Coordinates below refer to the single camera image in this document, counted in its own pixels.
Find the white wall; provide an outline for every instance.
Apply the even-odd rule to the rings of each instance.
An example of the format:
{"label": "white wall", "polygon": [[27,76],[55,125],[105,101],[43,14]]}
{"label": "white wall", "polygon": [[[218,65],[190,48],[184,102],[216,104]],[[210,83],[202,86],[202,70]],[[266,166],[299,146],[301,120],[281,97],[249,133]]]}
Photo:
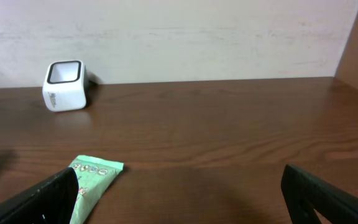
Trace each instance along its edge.
{"label": "white wall", "polygon": [[0,0],[0,87],[333,76],[358,0]]}

